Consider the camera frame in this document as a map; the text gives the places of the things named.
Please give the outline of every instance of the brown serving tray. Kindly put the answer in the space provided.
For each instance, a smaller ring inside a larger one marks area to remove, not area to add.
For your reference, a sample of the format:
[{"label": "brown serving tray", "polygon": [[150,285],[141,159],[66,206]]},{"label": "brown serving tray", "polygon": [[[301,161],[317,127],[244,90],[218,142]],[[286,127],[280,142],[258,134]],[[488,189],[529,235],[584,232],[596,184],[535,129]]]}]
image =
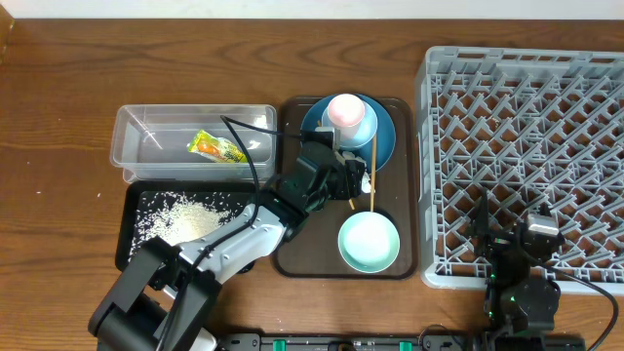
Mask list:
[{"label": "brown serving tray", "polygon": [[[280,110],[280,131],[298,134],[305,113],[321,97],[295,97]],[[273,255],[273,264],[283,275],[293,278],[405,279],[417,265],[416,168],[415,140],[410,107],[397,98],[376,98],[389,112],[397,132],[394,153],[377,173],[375,210],[387,215],[397,226],[401,238],[399,256],[387,269],[367,274],[349,267],[337,246],[342,223],[355,212],[370,208],[369,194],[354,199],[356,211],[346,201],[330,201],[313,213],[296,238]],[[281,174],[291,170],[299,154],[296,139],[282,141]]]}]

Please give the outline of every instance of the green connector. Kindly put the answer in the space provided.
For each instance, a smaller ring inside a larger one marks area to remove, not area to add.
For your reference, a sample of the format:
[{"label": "green connector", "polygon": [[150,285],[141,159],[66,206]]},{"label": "green connector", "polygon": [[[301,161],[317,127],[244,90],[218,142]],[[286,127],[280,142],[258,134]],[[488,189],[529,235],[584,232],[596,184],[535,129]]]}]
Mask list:
[{"label": "green connector", "polygon": [[409,341],[399,342],[399,351],[411,351],[411,342]]},{"label": "green connector", "polygon": [[273,351],[286,351],[286,341],[273,340]]}]

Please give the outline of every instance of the white wall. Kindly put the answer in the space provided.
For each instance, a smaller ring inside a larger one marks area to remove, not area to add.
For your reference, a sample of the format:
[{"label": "white wall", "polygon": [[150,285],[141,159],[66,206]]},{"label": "white wall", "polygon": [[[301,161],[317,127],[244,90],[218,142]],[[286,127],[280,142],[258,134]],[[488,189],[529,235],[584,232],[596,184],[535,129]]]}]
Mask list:
[{"label": "white wall", "polygon": [[624,0],[0,0],[21,18],[624,20]]}]

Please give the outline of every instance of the wooden table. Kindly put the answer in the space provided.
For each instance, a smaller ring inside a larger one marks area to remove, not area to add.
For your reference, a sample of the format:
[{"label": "wooden table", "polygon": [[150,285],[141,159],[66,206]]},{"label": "wooden table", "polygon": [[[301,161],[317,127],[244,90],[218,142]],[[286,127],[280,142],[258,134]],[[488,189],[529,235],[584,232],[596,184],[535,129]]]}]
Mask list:
[{"label": "wooden table", "polygon": [[[270,103],[359,91],[402,98],[435,45],[624,51],[624,22],[18,20],[0,66],[0,347],[93,350],[87,321],[113,266],[127,184],[108,161],[128,103]],[[222,331],[475,331],[482,292],[290,280],[268,259],[224,287]],[[624,298],[618,298],[624,305]],[[600,296],[562,297],[557,332],[591,344]],[[620,322],[603,350],[624,347]]]}]

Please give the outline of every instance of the black tray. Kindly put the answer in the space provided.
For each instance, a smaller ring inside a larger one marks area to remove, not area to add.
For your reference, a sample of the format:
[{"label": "black tray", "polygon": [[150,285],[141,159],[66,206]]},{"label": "black tray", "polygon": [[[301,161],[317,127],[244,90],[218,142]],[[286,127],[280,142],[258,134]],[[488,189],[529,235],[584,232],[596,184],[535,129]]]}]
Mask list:
[{"label": "black tray", "polygon": [[232,215],[228,220],[231,220],[247,205],[254,190],[254,185],[248,182],[142,180],[133,183],[126,191],[115,266],[123,271],[128,265],[131,245],[137,234],[135,229],[137,217],[146,215],[148,210],[161,209],[165,205],[163,199],[154,197],[155,192],[173,191],[183,192],[187,196],[197,195],[195,200],[202,203],[210,203],[215,196],[219,196],[221,199],[214,203],[214,207],[217,211],[230,211]]},{"label": "black tray", "polygon": [[[295,97],[280,110],[280,130],[297,134],[305,113],[320,97]],[[290,243],[274,255],[276,269],[287,277],[405,279],[417,265],[416,177],[414,127],[410,107],[397,98],[379,98],[390,114],[397,132],[394,153],[377,173],[375,210],[388,216],[397,226],[401,238],[399,256],[387,269],[367,274],[349,267],[337,247],[338,230],[355,212],[345,201],[329,201],[325,208],[313,213],[306,226]],[[283,140],[281,173],[287,173],[299,154],[298,140]],[[354,200],[356,211],[370,208],[370,196],[363,194]]]}]

